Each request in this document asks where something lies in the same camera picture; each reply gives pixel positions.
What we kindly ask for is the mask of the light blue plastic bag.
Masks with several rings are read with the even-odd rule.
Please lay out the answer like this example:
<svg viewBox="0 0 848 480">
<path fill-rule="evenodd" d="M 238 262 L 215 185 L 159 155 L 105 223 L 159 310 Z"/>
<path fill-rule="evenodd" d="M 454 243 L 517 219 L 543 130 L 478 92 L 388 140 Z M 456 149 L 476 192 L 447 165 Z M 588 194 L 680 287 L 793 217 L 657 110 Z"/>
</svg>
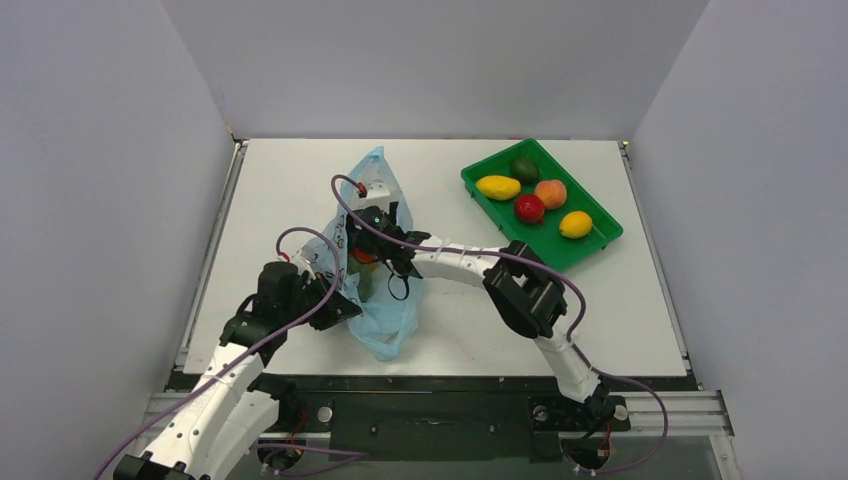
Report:
<svg viewBox="0 0 848 480">
<path fill-rule="evenodd" d="M 405 231 L 412 230 L 414 226 L 412 214 L 384 153 L 382 146 L 374 148 L 350 171 L 348 176 L 362 183 L 383 180 L 396 188 L 400 194 L 397 210 L 398 224 Z M 392 361 L 399 355 L 404 341 L 418 327 L 417 309 L 423 296 L 423 281 L 410 278 L 407 286 L 400 278 L 392 278 L 390 270 L 379 264 L 373 271 L 373 296 L 367 302 L 361 302 L 356 290 L 356 279 L 348 274 L 348 264 L 353 263 L 353 259 L 350 256 L 342 258 L 342 253 L 346 253 L 343 247 L 347 247 L 347 235 L 343 231 L 346 226 L 346 215 L 346 211 L 337 206 L 335 217 L 326 225 L 322 234 L 335 242 L 333 251 L 339 254 L 340 265 L 345 267 L 345 273 L 342 275 L 343 282 L 338 292 L 358 303 L 363 311 L 360 316 L 347 320 L 347 327 L 378 361 Z M 330 269 L 335 263 L 331 249 L 325 242 L 313 238 L 300 251 L 312 263 L 316 273 L 332 273 Z"/>
</svg>

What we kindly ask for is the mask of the orange fake peach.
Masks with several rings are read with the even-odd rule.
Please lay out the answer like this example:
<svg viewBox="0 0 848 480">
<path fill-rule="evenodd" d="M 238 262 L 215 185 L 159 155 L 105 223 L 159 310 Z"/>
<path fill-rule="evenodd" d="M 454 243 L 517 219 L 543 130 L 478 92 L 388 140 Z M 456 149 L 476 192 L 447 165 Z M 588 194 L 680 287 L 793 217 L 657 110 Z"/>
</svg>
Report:
<svg viewBox="0 0 848 480">
<path fill-rule="evenodd" d="M 562 181 L 552 179 L 538 182 L 534 194 L 542 201 L 545 209 L 551 211 L 564 206 L 568 191 Z"/>
</svg>

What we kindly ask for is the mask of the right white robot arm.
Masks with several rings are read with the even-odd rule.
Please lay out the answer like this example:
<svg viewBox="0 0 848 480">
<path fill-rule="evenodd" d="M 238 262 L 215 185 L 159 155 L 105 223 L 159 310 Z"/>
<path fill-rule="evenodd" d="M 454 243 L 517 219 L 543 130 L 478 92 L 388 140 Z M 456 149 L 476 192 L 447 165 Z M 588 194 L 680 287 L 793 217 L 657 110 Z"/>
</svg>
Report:
<svg viewBox="0 0 848 480">
<path fill-rule="evenodd" d="M 484 290 L 503 323 L 539 349 L 565 397 L 564 413 L 572 424 L 591 430 L 627 420 L 626 407 L 611 397 L 564 323 L 567 282 L 525 243 L 463 247 L 426 232 L 406 232 L 377 206 L 349 212 L 346 224 L 352 249 L 404 280 L 444 279 Z"/>
</svg>

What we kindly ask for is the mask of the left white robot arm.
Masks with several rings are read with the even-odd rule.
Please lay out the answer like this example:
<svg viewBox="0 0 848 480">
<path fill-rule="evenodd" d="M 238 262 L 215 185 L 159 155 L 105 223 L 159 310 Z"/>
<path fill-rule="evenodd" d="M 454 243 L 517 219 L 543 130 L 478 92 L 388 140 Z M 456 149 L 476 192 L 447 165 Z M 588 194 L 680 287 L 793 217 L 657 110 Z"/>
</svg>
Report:
<svg viewBox="0 0 848 480">
<path fill-rule="evenodd" d="M 361 314 L 337 284 L 297 263 L 266 264 L 256 292 L 225 323 L 197 385 L 167 409 L 168 423 L 141 454 L 118 461 L 113 478 L 223 478 L 266 429 L 291 427 L 299 406 L 293 388 L 264 370 L 291 328 L 326 330 Z"/>
</svg>

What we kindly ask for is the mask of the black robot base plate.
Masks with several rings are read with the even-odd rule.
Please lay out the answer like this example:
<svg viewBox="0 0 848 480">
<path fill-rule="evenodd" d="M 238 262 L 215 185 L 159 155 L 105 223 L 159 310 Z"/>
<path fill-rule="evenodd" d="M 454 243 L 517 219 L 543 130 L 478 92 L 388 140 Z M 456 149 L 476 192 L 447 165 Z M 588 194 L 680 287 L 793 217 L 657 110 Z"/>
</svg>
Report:
<svg viewBox="0 0 848 480">
<path fill-rule="evenodd" d="M 554 461 L 568 443 L 595 448 L 631 428 L 623 397 L 578 404 L 551 377 L 263 373 L 253 385 L 280 402 L 265 439 L 323 439 L 375 461 Z"/>
</svg>

